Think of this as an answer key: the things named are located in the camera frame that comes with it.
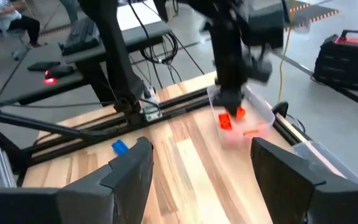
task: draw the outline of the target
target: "black bracket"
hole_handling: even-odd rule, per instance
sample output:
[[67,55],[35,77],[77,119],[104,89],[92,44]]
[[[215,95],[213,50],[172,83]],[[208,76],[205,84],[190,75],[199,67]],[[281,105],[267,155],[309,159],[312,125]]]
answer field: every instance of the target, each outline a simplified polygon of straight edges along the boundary
[[283,101],[283,102],[277,103],[277,104],[272,108],[272,112],[273,112],[274,115],[280,114],[280,115],[283,116],[284,118],[287,117],[287,113],[288,113],[288,102],[287,102],[287,101]]

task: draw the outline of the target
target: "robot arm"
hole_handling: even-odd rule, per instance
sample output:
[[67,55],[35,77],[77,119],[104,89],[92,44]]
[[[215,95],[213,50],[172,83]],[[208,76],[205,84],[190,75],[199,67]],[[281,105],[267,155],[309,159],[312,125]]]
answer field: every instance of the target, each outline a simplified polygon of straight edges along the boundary
[[[267,83],[272,72],[271,63],[264,58],[267,46],[271,49],[283,46],[284,23],[289,22],[287,5],[275,11],[255,12],[248,0],[187,0],[194,10],[208,22],[205,29],[211,34],[216,84],[220,91],[213,104],[223,106],[232,116],[241,105],[241,86],[248,79]],[[260,46],[255,58],[250,48]]]

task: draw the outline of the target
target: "metal clamp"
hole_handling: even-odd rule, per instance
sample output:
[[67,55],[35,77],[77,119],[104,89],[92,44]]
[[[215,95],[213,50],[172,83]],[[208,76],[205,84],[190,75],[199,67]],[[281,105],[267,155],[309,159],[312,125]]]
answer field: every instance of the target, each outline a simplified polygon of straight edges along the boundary
[[7,188],[16,188],[16,181],[13,176],[13,171],[11,167],[11,163],[9,162],[9,158],[0,148],[0,178],[4,183],[4,186]]

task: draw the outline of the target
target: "person sitting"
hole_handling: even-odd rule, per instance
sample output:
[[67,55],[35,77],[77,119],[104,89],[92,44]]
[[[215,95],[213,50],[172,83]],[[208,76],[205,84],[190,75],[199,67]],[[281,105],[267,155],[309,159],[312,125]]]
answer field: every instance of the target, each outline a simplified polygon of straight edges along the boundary
[[37,19],[22,15],[18,10],[23,5],[15,2],[10,3],[8,0],[0,0],[0,29],[1,30],[26,30],[30,37],[29,45],[31,47],[40,47],[38,43],[40,33],[40,22]]

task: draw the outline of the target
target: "white paper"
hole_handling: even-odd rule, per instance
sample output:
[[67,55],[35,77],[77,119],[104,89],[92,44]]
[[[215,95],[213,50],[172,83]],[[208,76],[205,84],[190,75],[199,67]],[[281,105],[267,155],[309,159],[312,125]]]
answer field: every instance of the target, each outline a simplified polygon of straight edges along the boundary
[[[132,3],[132,7],[135,9],[135,12],[140,21],[142,21],[143,25],[161,21],[161,18],[156,14],[157,8],[155,7],[153,0],[147,0],[144,1],[144,3]],[[137,20],[130,5],[120,6],[117,8],[117,20],[119,28],[122,31],[140,27],[140,22]]]

